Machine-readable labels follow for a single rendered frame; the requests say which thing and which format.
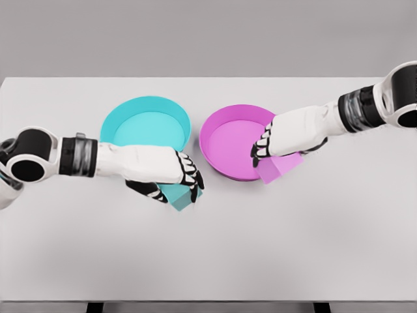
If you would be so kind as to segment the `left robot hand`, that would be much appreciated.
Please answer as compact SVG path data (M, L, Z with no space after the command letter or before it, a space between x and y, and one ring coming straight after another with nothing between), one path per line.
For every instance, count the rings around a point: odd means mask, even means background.
M130 161L122 176L128 188L162 203L168 199L160 184L180 184L190 189L191 202L196 202L198 190L205 188L203 177L189 155L172 147L134 145Z

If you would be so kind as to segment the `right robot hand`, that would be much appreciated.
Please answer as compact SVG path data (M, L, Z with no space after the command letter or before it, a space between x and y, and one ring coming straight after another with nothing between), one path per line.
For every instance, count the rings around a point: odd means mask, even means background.
M275 116L252 146L253 167L268 157L306 155L321 148L328 141L323 133L327 115L327 109L312 106Z

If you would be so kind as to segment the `pink block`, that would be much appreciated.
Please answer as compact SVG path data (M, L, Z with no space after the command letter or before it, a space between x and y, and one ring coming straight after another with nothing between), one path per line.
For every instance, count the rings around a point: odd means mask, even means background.
M255 171L264 184L269 184L299 166L303 161L304 159L299 153L286 156L271 156L261 159Z

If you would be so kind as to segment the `cyan block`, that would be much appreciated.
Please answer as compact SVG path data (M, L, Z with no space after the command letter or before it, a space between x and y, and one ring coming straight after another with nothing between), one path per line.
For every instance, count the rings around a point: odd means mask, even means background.
M165 206L174 208L177 211L182 211L187 206L193 204L191 201L191 190L188 186L161 183L158 183L158 186L167 198Z

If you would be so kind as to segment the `cyan round plate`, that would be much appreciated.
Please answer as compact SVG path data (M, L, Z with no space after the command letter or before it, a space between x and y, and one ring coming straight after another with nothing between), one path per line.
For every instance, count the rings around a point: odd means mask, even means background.
M104 119L100 141L118 146L158 145L182 151L191 136L186 110L168 98L137 97L115 107Z

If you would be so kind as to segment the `pink round plate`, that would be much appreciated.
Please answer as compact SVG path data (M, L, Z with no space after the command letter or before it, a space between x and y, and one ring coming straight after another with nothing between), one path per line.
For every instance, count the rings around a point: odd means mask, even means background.
M215 111L206 118L199 132L199 146L206 161L230 179L260 179L250 152L274 116L271 111L250 104L235 104Z

